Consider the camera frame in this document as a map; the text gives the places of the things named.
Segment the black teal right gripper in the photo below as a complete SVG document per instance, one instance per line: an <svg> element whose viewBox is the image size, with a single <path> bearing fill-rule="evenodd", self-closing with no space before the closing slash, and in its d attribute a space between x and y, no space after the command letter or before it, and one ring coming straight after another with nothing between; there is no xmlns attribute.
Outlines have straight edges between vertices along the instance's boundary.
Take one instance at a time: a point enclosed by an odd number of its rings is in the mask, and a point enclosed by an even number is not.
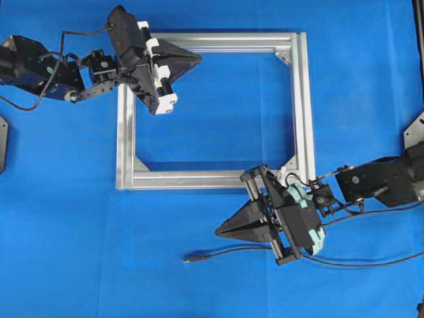
<svg viewBox="0 0 424 318"><path fill-rule="evenodd" d="M226 239L269 243L276 264L315 256L324 247L325 230L310 195L298 183L283 186L265 165L245 171L250 201L216 228Z"/></svg>

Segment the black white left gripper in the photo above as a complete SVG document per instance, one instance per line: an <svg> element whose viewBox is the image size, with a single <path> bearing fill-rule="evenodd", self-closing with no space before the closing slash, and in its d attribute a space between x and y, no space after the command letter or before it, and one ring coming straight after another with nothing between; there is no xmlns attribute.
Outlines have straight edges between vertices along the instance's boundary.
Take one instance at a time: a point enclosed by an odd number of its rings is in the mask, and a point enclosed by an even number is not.
<svg viewBox="0 0 424 318"><path fill-rule="evenodd" d="M152 115L164 115L174 110L178 96L172 84L196 67L202 57L163 39L153 38L147 21L118 5L107 17L109 38L119 70L118 76L148 107Z"/></svg>

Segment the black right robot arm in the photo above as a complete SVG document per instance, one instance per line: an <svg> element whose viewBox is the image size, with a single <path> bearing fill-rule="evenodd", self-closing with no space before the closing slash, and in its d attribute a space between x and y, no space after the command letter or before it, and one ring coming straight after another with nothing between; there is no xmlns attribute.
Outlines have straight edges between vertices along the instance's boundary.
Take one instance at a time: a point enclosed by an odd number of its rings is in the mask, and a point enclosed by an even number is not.
<svg viewBox="0 0 424 318"><path fill-rule="evenodd" d="M401 156L383 157L357 167L334 172L345 203L336 200L321 178L281 182L267 165L245 171L240 180L250 199L216 230L218 237L248 242L268 242L279 265L298 260L302 252L318 254L325 242L323 217L375 198L386 207L423 199L423 143L405 149Z"/></svg>

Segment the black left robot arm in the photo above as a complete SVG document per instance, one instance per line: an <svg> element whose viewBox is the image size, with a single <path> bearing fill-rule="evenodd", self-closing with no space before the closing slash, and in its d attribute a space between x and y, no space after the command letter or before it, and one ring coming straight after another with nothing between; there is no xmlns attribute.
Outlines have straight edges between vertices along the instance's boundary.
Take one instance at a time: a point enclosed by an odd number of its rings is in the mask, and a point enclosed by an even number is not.
<svg viewBox="0 0 424 318"><path fill-rule="evenodd" d="M125 84L150 114L170 113L178 100L172 84L201 62L201 56L161 38L149 24L118 5L105 28L114 55L93 50L87 56L49 51L40 42L11 35L1 44L1 85L29 92L39 99L78 103Z"/></svg>

